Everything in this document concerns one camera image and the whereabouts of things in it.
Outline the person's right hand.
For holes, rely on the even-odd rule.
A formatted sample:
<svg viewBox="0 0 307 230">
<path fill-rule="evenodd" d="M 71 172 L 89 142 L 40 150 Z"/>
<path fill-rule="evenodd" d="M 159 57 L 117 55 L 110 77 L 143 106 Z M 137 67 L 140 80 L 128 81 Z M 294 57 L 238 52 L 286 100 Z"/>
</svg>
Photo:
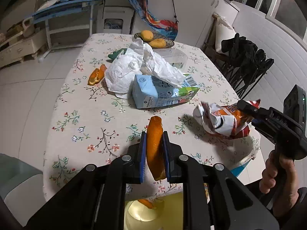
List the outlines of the person's right hand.
<svg viewBox="0 0 307 230">
<path fill-rule="evenodd" d="M 287 213 L 297 202 L 299 193 L 298 174 L 295 163 L 277 151 L 270 152 L 262 172 L 259 189 L 267 194 L 277 189 L 273 202 L 273 214 L 280 217 Z"/>
</svg>

